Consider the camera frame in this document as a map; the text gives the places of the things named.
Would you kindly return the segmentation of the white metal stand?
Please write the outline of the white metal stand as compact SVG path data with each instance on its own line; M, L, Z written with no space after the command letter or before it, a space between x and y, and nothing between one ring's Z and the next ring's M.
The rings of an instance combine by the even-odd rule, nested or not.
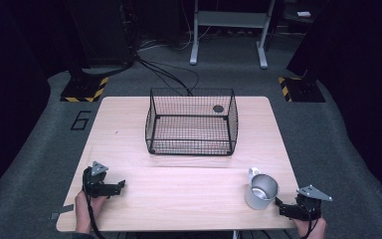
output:
M200 10L199 0L194 0L193 44L189 63L192 66L197 64L200 26L250 28L262 31L262 36L256 43L256 47L260 67L263 70L266 70L268 68L268 61L266 57L265 42L269 32L275 4L276 0L269 0L269 8L266 13L222 12Z

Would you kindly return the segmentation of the dark equipment cabinet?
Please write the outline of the dark equipment cabinet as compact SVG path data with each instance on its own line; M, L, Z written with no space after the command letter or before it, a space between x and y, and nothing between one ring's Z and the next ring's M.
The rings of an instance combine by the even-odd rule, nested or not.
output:
M122 0L68 0L72 18L91 66L121 66L131 60L129 22Z

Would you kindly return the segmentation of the white metal cup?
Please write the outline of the white metal cup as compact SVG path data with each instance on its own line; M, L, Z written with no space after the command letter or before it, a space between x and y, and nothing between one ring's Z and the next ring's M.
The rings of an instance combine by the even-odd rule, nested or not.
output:
M247 204L256 210L266 209L279 194L278 183L256 167L249 169L248 177L249 186L245 193Z

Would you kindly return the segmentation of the person's right hand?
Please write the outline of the person's right hand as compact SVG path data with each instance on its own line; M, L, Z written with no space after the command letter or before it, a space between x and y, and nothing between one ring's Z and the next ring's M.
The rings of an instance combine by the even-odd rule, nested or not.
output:
M317 219L314 224L297 219L292 222L296 226L300 239L325 239L327 223L324 218Z

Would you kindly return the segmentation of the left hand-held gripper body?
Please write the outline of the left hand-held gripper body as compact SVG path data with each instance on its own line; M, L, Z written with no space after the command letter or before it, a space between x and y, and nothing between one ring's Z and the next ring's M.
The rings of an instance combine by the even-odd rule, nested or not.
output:
M93 198L112 196L111 187L103 182L106 172L106 166L94 161L83 172L83 191Z

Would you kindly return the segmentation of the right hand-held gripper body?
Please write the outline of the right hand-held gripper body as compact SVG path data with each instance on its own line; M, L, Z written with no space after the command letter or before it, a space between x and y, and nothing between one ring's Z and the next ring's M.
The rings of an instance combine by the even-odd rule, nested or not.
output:
M297 219L315 220L321 217L321 202L332 201L332 197L315 188L313 185L299 188L296 196Z

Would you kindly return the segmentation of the hazard striped black stand base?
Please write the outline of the hazard striped black stand base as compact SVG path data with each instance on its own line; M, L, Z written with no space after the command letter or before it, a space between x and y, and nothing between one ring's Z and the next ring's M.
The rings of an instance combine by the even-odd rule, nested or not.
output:
M324 103L316 83L309 83L301 78L279 77L279 83L285 100L289 103Z
M79 103L97 102L103 93L108 78L91 77L85 80L70 79L63 89L60 101Z

